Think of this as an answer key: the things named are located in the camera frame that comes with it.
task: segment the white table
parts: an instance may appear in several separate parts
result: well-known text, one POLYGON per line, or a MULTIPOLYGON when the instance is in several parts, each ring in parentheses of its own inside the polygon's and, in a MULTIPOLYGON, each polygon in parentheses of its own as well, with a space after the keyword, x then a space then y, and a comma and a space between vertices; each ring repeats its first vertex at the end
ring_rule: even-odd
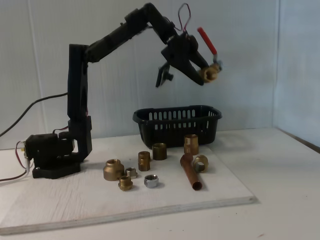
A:
MULTIPOLYGON (((259 199, 256 204, 167 214, 28 233, 25 240, 320 238, 320 155, 277 129, 221 131, 210 145, 259 199)), ((0 151, 0 178, 21 172, 13 150, 0 151)), ((0 186, 0 220, 26 180, 0 186)), ((21 239, 21 235, 0 239, 21 239)))

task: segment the slotted basket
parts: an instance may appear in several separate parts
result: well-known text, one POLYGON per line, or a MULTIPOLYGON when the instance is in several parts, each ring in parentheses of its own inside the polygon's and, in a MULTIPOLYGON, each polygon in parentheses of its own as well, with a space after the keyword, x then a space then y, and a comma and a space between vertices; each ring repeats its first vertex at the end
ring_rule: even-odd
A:
POLYGON ((185 107, 145 108, 134 112, 142 141, 148 148, 165 143, 167 148, 183 147, 184 136, 198 135, 198 143, 210 144, 215 140, 219 110, 206 105, 185 107))

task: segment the red wire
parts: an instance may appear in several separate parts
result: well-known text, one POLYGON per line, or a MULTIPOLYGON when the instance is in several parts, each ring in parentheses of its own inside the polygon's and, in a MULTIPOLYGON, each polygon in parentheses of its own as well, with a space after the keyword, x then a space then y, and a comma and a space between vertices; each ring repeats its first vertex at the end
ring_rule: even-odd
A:
MULTIPOLYGON (((16 146, 15 146, 15 155, 16 155, 16 158, 18 159, 21 167, 23 167, 24 169, 26 169, 26 168, 22 165, 22 163, 21 163, 21 161, 20 161, 20 157, 19 157, 19 155, 18 155, 18 144, 19 144, 19 143, 20 143, 20 141, 18 141, 18 142, 16 143, 16 146)), ((18 178, 22 177, 23 175, 25 175, 26 173, 27 173, 27 170, 25 170, 24 173, 20 174, 19 176, 14 176, 14 177, 10 177, 10 178, 0 179, 0 182, 18 179, 18 178)))
POLYGON ((16 158, 18 159, 21 167, 23 167, 24 169, 26 169, 26 168, 23 166, 23 164, 22 164, 22 162, 21 162, 21 160, 20 160, 20 157, 19 157, 19 155, 18 155, 18 144, 19 144, 19 143, 20 143, 20 141, 18 141, 18 142, 16 143, 16 145, 15 145, 15 155, 16 155, 16 158))
POLYGON ((65 126, 65 127, 63 127, 63 128, 58 128, 58 129, 55 129, 55 130, 53 130, 53 134, 58 130, 58 131, 63 131, 63 130, 66 130, 66 129, 68 129, 68 126, 65 126))
POLYGON ((188 25, 188 23, 189 23, 189 21, 190 21, 190 19, 191 19, 191 10, 190 10, 190 7, 189 7, 189 4, 188 4, 188 3, 183 3, 183 4, 180 6, 180 8, 179 8, 179 10, 178 10, 178 17, 179 17, 179 22, 180 22, 180 27, 181 27, 181 29, 178 29, 178 28, 176 28, 176 29, 177 29, 178 31, 186 31, 186 27, 187 27, 187 25, 188 25), (180 18, 180 11, 181 11, 181 9, 182 9, 184 6, 187 6, 187 8, 188 8, 188 10, 189 10, 189 18, 188 18, 188 20, 186 21, 184 27, 182 28, 182 22, 181 22, 181 18, 180 18))
POLYGON ((27 173, 27 171, 24 171, 24 173, 22 173, 22 174, 21 174, 21 175, 19 175, 19 176, 0 179, 0 182, 18 179, 18 178, 22 177, 23 175, 25 175, 26 173, 27 173))

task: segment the black robotic arm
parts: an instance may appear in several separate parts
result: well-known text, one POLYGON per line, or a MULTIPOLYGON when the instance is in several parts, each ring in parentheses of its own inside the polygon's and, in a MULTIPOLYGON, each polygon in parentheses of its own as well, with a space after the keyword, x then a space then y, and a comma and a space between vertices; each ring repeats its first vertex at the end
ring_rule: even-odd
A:
POLYGON ((57 179, 80 172, 80 163, 92 151, 91 117, 88 116, 88 63, 96 63, 123 43, 150 28, 167 46, 161 51, 166 63, 159 68, 156 87, 165 80, 172 80, 170 66, 180 70, 199 85, 204 81, 192 66, 192 61, 201 69, 208 64, 198 52, 194 36, 183 31, 178 35, 175 25, 163 17, 155 6, 147 3, 125 17, 125 23, 109 35, 91 45, 69 45, 69 72, 67 82, 68 131, 59 134, 31 135, 25 141, 25 156, 34 160, 34 178, 57 179), (74 140, 78 152, 74 151, 74 140))

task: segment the brass pipe fitting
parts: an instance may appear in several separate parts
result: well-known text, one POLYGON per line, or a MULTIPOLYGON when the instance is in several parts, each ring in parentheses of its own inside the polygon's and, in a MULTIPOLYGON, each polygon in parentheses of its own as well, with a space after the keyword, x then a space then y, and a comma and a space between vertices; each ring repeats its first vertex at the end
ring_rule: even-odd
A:
POLYGON ((128 167, 125 169, 125 175, 131 179, 135 179, 138 174, 134 167, 128 167))
POLYGON ((198 191, 202 188, 202 183, 199 181, 198 176, 191 166, 191 162, 194 159, 191 153, 184 154, 180 159, 180 164, 188 177, 188 180, 195 191, 198 191))
POLYGON ((150 170, 150 152, 141 151, 138 153, 139 171, 146 172, 150 170))
POLYGON ((125 167, 119 159, 110 159, 106 161, 103 168, 103 177, 107 181, 117 181, 121 176, 125 175, 125 167))
POLYGON ((122 191, 128 191, 132 189, 134 183, 131 181, 131 177, 129 176, 122 176, 119 179, 118 186, 122 191))
POLYGON ((167 159, 167 145, 165 143, 155 143, 152 145, 153 160, 167 159))
POLYGON ((199 153, 198 136, 189 134, 184 136, 184 153, 197 155, 199 153))
POLYGON ((205 83, 211 83, 213 80, 218 78, 218 73, 221 71, 221 68, 218 63, 213 63, 209 67, 204 67, 199 70, 199 75, 202 77, 205 83))
POLYGON ((197 173, 205 173, 208 170, 208 158, 204 155, 197 156, 193 162, 193 169, 197 173))

